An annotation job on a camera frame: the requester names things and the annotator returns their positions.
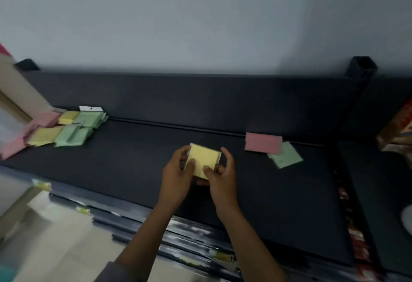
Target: left hand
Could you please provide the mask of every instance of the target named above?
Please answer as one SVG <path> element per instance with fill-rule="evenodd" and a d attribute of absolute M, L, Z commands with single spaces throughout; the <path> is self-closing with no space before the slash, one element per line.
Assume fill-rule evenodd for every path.
<path fill-rule="evenodd" d="M 173 212 L 175 212 L 183 202 L 190 189 L 196 162 L 195 160 L 190 160 L 185 171 L 180 167 L 180 162 L 188 159 L 188 156 L 186 154 L 183 155 L 183 153 L 189 149 L 190 145 L 177 149 L 163 168 L 162 186 L 160 187 L 157 203 L 164 205 L 168 209 L 172 209 Z"/>

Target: hand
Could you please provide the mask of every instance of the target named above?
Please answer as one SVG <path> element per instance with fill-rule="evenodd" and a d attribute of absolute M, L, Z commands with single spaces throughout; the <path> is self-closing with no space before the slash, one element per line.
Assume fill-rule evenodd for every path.
<path fill-rule="evenodd" d="M 163 168 L 162 186 L 160 187 L 157 203 L 173 210 L 173 213 L 188 195 L 194 167 L 196 166 L 195 160 L 189 160 L 185 171 L 180 167 L 180 162 L 188 159 L 188 156 L 183 153 L 189 149 L 190 145 L 177 149 Z"/>
<path fill-rule="evenodd" d="M 221 148 L 221 150 L 226 157 L 226 167 L 218 165 L 214 172 L 209 166 L 204 166 L 203 172 L 209 179 L 209 183 L 205 180 L 197 182 L 198 185 L 210 185 L 210 194 L 220 220 L 226 213 L 240 211 L 237 202 L 234 158 L 226 148 Z"/>

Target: finger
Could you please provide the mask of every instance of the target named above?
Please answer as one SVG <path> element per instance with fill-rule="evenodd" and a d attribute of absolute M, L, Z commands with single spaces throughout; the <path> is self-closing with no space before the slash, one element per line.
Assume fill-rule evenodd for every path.
<path fill-rule="evenodd" d="M 193 172 L 194 172 L 194 168 L 196 167 L 196 160 L 194 158 L 192 158 L 191 160 L 188 161 L 187 165 L 186 165 L 186 169 L 185 172 L 183 173 L 183 176 L 186 179 L 192 179 L 193 177 Z"/>
<path fill-rule="evenodd" d="M 217 178 L 216 173 L 209 166 L 203 166 L 202 169 L 203 169 L 203 173 L 209 179 L 209 181 L 213 181 L 214 179 Z"/>
<path fill-rule="evenodd" d="M 171 160 L 174 161 L 174 162 L 179 162 L 180 158 L 182 157 L 183 152 L 186 152 L 189 149 L 190 149 L 190 145 L 185 145 L 185 146 L 182 146 L 181 148 L 178 148 L 173 153 L 173 156 L 172 156 Z"/>
<path fill-rule="evenodd" d="M 223 175 L 225 169 L 226 169 L 226 167 L 224 165 L 217 165 L 216 168 L 215 168 L 215 171 L 219 175 Z"/>
<path fill-rule="evenodd" d="M 201 180 L 196 181 L 196 185 L 198 185 L 198 186 L 210 186 L 210 183 L 209 183 L 208 180 L 201 179 Z"/>
<path fill-rule="evenodd" d="M 226 157 L 226 168 L 228 168 L 229 170 L 234 170 L 234 158 L 232 154 L 230 154 L 227 148 L 221 147 L 220 149 Z"/>

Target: yellow sticky note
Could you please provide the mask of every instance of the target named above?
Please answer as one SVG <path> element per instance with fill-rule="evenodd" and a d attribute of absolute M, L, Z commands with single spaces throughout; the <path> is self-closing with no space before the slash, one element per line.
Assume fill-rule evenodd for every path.
<path fill-rule="evenodd" d="M 28 145 L 42 146 L 54 142 L 63 127 L 53 128 L 38 128 L 30 139 L 27 141 Z"/>
<path fill-rule="evenodd" d="M 80 112 L 76 112 L 74 110 L 68 110 L 64 112 L 59 118 L 59 124 L 71 124 L 73 120 L 79 115 Z"/>
<path fill-rule="evenodd" d="M 210 168 L 214 169 L 215 165 L 219 163 L 220 155 L 222 153 L 197 144 L 191 143 L 190 145 L 191 148 L 188 155 L 188 161 L 192 158 L 196 160 L 196 168 L 194 169 L 193 175 L 208 180 L 203 173 L 203 166 L 208 165 Z"/>

